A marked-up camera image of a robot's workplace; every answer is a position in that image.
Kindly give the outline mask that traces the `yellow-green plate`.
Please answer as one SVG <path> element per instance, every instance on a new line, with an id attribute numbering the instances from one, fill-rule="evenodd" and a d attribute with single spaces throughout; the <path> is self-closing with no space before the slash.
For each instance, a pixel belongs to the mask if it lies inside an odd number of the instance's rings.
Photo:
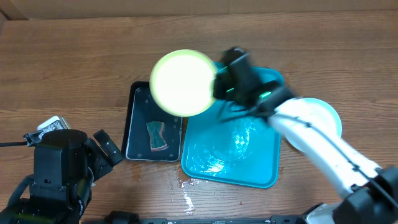
<path id="1" fill-rule="evenodd" d="M 149 88 L 157 105 L 179 117 L 198 115 L 215 102 L 213 84 L 218 72 L 205 54 L 190 49 L 164 55 L 153 67 Z"/>

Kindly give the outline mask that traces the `green and orange sponge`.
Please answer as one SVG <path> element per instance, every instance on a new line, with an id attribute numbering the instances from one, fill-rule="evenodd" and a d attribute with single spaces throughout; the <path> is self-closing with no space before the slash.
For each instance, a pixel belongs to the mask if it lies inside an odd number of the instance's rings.
<path id="1" fill-rule="evenodd" d="M 151 121 L 146 124 L 152 152 L 163 151 L 169 147 L 163 137 L 164 126 L 164 122 L 161 121 Z"/>

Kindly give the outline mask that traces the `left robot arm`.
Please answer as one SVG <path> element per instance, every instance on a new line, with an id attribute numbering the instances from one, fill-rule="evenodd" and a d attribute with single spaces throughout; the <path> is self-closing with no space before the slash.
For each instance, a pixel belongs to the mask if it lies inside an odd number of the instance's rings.
<path id="1" fill-rule="evenodd" d="M 78 223 L 92 185 L 123 160 L 104 130 L 92 138 L 76 129 L 54 130 L 34 146 L 34 173 L 10 196 L 1 223 Z"/>

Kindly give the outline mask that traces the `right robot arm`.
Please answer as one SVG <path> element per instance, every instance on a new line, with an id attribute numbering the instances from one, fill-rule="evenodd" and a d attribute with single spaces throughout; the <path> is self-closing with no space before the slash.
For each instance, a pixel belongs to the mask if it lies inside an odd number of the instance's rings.
<path id="1" fill-rule="evenodd" d="M 249 53 L 224 52 L 213 95 L 241 108 L 240 118 L 261 118 L 293 140 L 329 179 L 341 202 L 318 204 L 298 223 L 394 223 L 397 221 L 397 168 L 383 169 L 330 131 L 303 98 L 287 85 L 262 81 Z"/>

